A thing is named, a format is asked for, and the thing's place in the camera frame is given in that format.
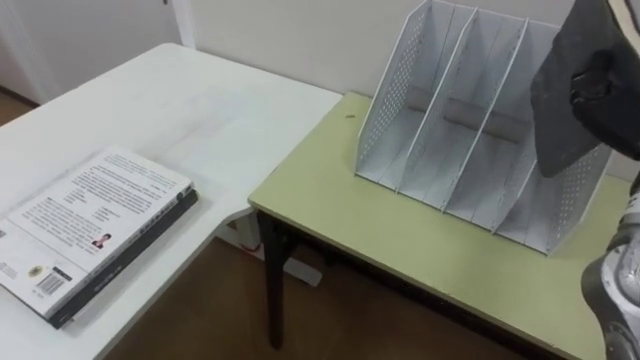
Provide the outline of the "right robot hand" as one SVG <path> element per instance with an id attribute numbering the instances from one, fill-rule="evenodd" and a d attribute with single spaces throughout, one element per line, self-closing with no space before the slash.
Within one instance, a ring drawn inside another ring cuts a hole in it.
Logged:
<path id="1" fill-rule="evenodd" d="M 595 138 L 639 159 L 639 2 L 586 1 L 587 57 L 571 77 L 574 116 Z"/>

